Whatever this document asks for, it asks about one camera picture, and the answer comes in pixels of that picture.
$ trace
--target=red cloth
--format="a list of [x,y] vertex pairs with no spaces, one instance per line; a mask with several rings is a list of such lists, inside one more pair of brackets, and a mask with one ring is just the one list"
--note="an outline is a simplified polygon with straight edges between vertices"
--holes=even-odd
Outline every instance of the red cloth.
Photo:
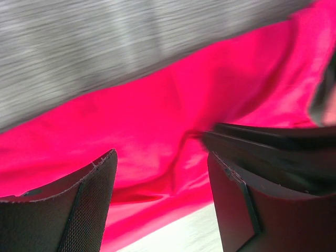
[[119,156],[103,252],[212,200],[207,153],[188,130],[215,122],[311,127],[307,106],[334,50],[336,5],[221,41],[146,78],[89,93],[0,135],[0,196]]

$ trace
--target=pink fabric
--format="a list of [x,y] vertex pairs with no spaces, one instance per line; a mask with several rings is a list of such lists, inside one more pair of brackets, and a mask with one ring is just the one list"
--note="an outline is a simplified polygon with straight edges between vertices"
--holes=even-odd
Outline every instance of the pink fabric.
[[334,50],[334,13],[335,1],[321,0],[288,21],[81,96],[0,135],[0,196],[50,183],[115,148],[103,252],[210,203],[207,153],[186,132],[215,122],[313,127],[307,106]]

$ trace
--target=white surface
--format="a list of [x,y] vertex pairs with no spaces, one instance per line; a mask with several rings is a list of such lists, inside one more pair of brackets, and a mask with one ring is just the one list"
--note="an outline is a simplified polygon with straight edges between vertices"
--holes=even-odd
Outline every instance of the white surface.
[[208,205],[118,252],[222,252],[214,205]]

